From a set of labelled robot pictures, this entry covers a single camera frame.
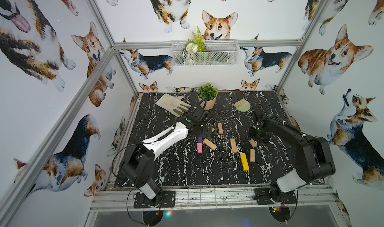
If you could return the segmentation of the pink block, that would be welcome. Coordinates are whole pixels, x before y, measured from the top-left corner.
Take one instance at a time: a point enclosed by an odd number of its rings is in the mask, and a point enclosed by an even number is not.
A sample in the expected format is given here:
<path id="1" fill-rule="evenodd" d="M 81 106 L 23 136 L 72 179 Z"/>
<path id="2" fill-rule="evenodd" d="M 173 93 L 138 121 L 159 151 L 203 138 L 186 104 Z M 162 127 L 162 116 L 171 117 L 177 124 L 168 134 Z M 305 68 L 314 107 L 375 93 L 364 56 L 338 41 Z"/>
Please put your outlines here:
<path id="1" fill-rule="evenodd" d="M 201 154 L 203 152 L 203 143 L 197 143 L 197 151 L 198 154 Z"/>

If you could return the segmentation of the small wooden block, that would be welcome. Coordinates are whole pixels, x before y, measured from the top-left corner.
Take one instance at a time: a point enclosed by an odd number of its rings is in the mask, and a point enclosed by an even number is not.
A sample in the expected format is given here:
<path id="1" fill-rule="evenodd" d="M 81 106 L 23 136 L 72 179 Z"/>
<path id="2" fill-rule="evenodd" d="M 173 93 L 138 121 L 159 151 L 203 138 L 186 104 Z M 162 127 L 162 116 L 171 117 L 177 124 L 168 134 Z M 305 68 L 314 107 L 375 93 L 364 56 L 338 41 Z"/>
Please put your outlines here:
<path id="1" fill-rule="evenodd" d="M 224 133 L 223 126 L 221 123 L 218 123 L 218 130 L 219 130 L 220 135 L 222 135 Z"/>

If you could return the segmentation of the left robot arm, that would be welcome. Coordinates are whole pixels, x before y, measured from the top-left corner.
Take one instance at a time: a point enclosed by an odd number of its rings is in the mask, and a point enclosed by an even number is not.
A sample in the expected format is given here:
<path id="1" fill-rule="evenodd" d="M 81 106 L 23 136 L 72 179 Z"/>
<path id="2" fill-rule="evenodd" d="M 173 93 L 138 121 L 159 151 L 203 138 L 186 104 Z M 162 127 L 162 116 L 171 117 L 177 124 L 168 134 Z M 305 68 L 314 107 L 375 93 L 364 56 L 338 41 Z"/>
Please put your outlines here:
<path id="1" fill-rule="evenodd" d="M 187 138 L 190 132 L 205 124 L 208 112 L 206 100 L 201 100 L 191 113 L 176 117 L 174 124 L 158 135 L 126 147 L 120 170 L 144 194 L 150 206 L 157 206 L 164 199 L 162 189 L 153 180 L 156 158 L 175 143 Z"/>

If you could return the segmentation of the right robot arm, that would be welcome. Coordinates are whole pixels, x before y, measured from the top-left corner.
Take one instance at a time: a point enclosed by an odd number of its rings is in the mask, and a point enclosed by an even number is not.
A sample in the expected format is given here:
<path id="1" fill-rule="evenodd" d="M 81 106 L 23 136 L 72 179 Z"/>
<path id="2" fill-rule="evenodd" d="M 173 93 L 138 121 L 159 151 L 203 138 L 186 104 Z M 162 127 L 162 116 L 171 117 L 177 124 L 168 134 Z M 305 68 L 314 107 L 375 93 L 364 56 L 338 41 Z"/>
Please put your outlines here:
<path id="1" fill-rule="evenodd" d="M 289 144 L 295 156 L 293 169 L 272 181 L 267 196 L 282 198 L 313 181 L 335 174 L 335 163 L 325 138 L 307 135 L 277 116 L 260 115 L 255 110 L 250 114 L 254 126 L 249 128 L 248 140 L 266 144 L 271 134 L 276 135 Z"/>

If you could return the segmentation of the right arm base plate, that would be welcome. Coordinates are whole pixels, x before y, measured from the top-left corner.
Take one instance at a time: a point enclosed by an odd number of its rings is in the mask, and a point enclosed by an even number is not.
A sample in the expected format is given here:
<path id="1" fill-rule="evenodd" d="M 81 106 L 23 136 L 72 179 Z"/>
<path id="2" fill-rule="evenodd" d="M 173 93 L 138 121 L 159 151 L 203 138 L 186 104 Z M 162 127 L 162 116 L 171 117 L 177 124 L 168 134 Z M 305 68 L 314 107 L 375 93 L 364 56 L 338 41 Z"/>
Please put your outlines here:
<path id="1" fill-rule="evenodd" d="M 254 200 L 258 205 L 282 205 L 296 204 L 297 196 L 294 191 L 283 193 L 277 187 L 271 186 L 269 188 L 256 188 L 254 189 Z"/>

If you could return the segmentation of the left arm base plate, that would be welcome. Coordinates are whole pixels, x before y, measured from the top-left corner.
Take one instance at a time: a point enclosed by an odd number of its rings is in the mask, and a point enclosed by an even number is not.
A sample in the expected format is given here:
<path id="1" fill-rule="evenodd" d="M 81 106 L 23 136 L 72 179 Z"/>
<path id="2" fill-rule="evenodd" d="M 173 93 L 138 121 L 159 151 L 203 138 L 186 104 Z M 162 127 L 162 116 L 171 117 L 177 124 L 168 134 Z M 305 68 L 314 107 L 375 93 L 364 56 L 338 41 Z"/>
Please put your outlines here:
<path id="1" fill-rule="evenodd" d="M 153 199 L 149 199 L 144 193 L 134 195 L 134 209 L 147 208 L 173 208 L 175 206 L 175 191 L 160 191 Z"/>

